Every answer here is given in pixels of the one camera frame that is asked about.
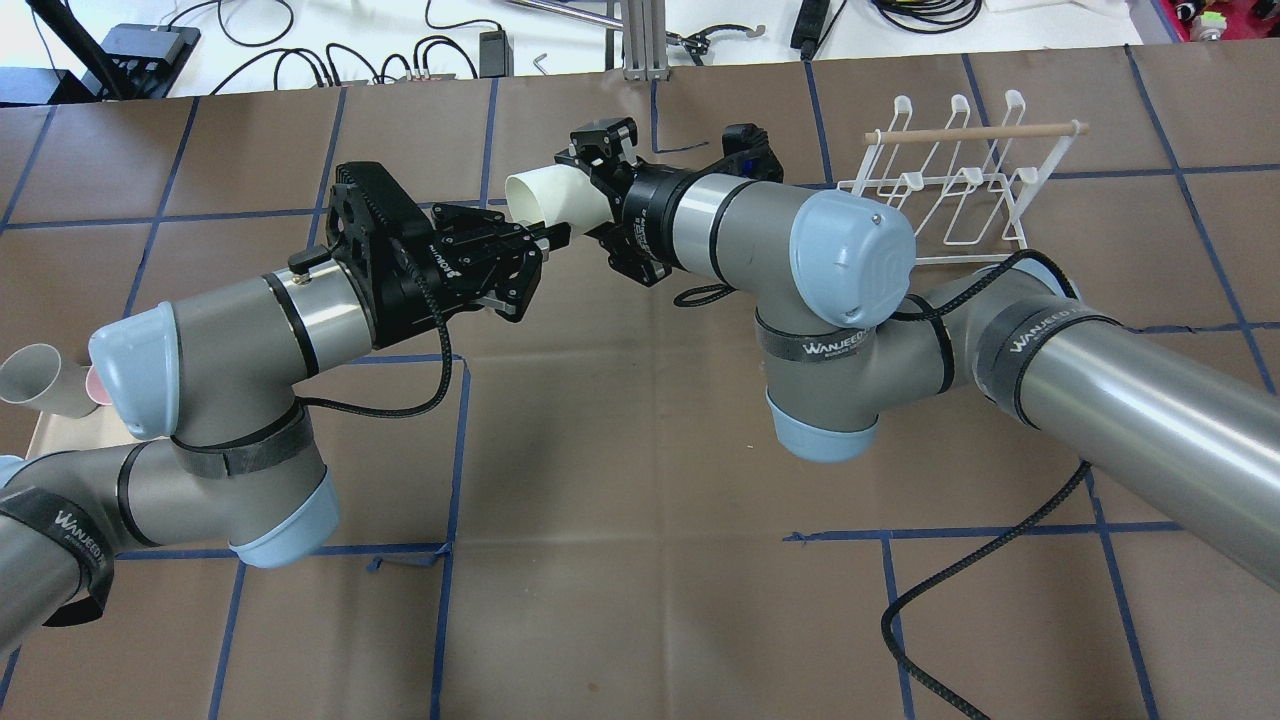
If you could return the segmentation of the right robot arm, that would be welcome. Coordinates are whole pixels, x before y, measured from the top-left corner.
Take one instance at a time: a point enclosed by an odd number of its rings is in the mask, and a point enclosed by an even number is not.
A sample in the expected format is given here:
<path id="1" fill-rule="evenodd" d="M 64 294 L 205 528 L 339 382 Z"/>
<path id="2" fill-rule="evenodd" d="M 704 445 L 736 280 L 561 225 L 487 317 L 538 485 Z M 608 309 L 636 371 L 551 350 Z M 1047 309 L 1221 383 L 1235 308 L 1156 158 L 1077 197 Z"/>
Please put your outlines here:
<path id="1" fill-rule="evenodd" d="M 1277 398 L 1146 340 L 1078 299 L 1044 255 L 909 291 L 906 217 L 841 190 L 786 184 L 763 129 L 724 132 L 700 170 L 649 163 L 634 120 L 577 128 L 573 228 L 643 284 L 672 270 L 754 297 L 780 442 L 844 462 L 881 415 L 975 386 L 1000 411 L 1070 446 L 1270 585 L 1279 577 Z"/>

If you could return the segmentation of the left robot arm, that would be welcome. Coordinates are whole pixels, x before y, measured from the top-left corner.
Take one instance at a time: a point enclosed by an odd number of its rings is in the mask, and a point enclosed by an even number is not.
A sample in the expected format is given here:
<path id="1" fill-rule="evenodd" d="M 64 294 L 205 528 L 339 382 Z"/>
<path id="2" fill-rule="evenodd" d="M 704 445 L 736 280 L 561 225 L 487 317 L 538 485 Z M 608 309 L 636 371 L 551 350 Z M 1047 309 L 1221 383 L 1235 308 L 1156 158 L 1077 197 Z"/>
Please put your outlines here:
<path id="1" fill-rule="evenodd" d="M 225 541 L 279 568 L 317 550 L 340 512 L 311 411 L 401 419 L 448 395 L 447 322 L 490 307 L 518 322 L 571 225 L 436 202 L 384 165 L 335 169 L 326 240 L 284 269 L 93 332 L 93 368 L 133 442 L 3 459 L 3 652 L 38 626 L 100 619 L 116 557 Z M 301 397 L 297 384 L 434 331 L 438 387 L 381 409 Z"/>

